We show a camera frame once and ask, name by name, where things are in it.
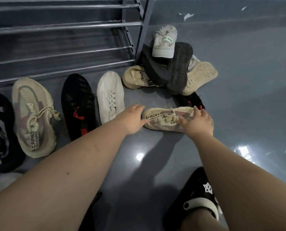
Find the peeling paint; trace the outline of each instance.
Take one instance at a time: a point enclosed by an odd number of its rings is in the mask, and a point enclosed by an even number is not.
[[[187,14],[184,16],[183,21],[185,22],[187,18],[190,18],[190,17],[192,17],[193,15],[194,15],[194,14],[189,14],[189,13],[187,13]]]

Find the foot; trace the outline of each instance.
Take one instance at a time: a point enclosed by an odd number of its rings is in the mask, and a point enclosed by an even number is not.
[[[166,212],[163,224],[166,231],[176,231],[188,214],[198,208],[207,208],[219,220],[215,195],[203,167],[197,168]]]

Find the red accent on shoe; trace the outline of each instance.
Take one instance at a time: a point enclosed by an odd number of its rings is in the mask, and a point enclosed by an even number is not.
[[[81,129],[81,136],[86,135],[87,134],[87,129]]]
[[[75,112],[73,113],[73,116],[77,119],[80,119],[80,120],[84,120],[84,117],[79,117],[78,114],[77,114],[77,110],[78,110],[79,107],[77,107],[77,109],[75,110]]]

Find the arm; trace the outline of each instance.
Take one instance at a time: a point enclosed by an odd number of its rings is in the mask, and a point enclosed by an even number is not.
[[[195,143],[230,230],[286,230],[286,184],[214,138],[211,117],[194,107],[180,118]]]
[[[123,139],[146,123],[143,109],[131,106],[3,190],[0,230],[78,230]]]

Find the beige sneaker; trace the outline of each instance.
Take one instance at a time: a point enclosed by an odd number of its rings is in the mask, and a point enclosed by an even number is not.
[[[179,123],[178,116],[183,116],[186,120],[193,118],[193,108],[150,108],[143,112],[142,119],[147,119],[148,122],[144,125],[151,130],[178,131],[183,132],[183,127]]]
[[[138,89],[140,87],[157,86],[147,76],[145,70],[141,66],[129,67],[122,77],[124,85],[129,89]]]
[[[49,92],[33,79],[20,78],[12,88],[12,103],[24,153],[32,158],[49,155],[56,145],[50,119],[61,120]]]
[[[188,81],[182,95],[191,95],[205,83],[218,76],[217,70],[209,62],[198,62],[194,68],[187,73]]]

